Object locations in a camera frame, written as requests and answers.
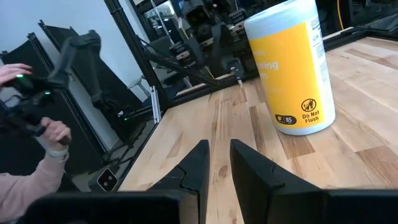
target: yellow label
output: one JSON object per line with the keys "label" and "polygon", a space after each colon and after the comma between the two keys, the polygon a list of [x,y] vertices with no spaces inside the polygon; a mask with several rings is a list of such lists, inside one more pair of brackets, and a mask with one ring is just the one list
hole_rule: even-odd
{"label": "yellow label", "polygon": [[283,128],[307,128],[324,121],[315,69],[319,65],[313,59],[311,43],[320,38],[322,44],[322,37],[308,36],[307,23],[303,22],[250,40],[272,118]]}

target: butcher block countertop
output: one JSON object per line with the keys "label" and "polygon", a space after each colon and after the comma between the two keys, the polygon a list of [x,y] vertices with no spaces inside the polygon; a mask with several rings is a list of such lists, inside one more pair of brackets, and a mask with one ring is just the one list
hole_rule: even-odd
{"label": "butcher block countertop", "polygon": [[229,161],[240,139],[321,188],[398,187],[398,44],[365,38],[326,53],[336,120],[308,136],[278,132],[259,79],[169,109],[120,190],[146,190],[210,142],[207,222],[243,223]]}

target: disinfecting wipes canister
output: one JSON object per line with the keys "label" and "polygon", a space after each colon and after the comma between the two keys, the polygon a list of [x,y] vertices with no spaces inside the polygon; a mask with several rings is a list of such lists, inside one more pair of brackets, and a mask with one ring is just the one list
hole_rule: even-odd
{"label": "disinfecting wipes canister", "polygon": [[335,120],[314,0],[289,0],[244,23],[277,129],[312,134]]}

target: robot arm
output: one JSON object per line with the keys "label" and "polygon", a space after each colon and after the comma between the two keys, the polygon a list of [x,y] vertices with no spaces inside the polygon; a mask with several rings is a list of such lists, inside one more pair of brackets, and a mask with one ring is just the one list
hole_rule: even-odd
{"label": "robot arm", "polygon": [[[75,54],[79,49],[89,50],[90,75],[94,82],[96,95],[101,95],[100,85],[96,78],[95,58],[100,56],[101,39],[93,30],[79,37],[70,37],[63,44],[60,58],[54,70],[47,78],[35,78],[19,75],[16,79],[5,83],[4,86],[14,87],[22,96],[17,105],[7,106],[0,103],[0,124],[8,131],[17,131],[28,136],[41,136],[45,127],[40,122],[43,116],[38,108],[53,102],[53,94],[65,91],[69,86],[69,71]],[[60,144],[69,145],[70,139],[65,137]]]}

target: white lid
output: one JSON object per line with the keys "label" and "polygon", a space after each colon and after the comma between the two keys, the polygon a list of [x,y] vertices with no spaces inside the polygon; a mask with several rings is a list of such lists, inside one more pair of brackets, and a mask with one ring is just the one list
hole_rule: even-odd
{"label": "white lid", "polygon": [[315,0],[289,0],[251,16],[244,26],[249,39],[255,39],[288,29],[317,13]]}

